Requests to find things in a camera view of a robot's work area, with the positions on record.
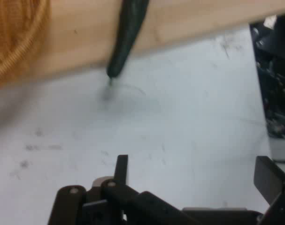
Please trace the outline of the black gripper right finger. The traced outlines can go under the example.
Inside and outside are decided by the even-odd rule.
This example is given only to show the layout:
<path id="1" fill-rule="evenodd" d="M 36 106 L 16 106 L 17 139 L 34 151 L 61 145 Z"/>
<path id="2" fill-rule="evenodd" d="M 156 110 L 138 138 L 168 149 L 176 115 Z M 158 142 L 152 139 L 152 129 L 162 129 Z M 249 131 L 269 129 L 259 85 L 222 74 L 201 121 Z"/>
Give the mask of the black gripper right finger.
<path id="1" fill-rule="evenodd" d="M 285 225 L 285 172 L 269 157 L 257 156 L 254 185 L 269 204 L 258 224 Z"/>

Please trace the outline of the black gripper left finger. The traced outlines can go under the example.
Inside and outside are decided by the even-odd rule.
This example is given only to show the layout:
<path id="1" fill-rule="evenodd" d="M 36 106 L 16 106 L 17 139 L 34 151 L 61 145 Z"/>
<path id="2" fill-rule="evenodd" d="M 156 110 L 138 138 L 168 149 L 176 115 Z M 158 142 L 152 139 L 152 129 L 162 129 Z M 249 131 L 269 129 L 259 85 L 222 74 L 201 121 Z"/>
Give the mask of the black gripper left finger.
<path id="1" fill-rule="evenodd" d="M 126 185 L 128 155 L 119 155 L 113 178 L 86 190 L 61 188 L 49 217 L 50 225 L 197 225 L 196 219 L 150 192 Z"/>

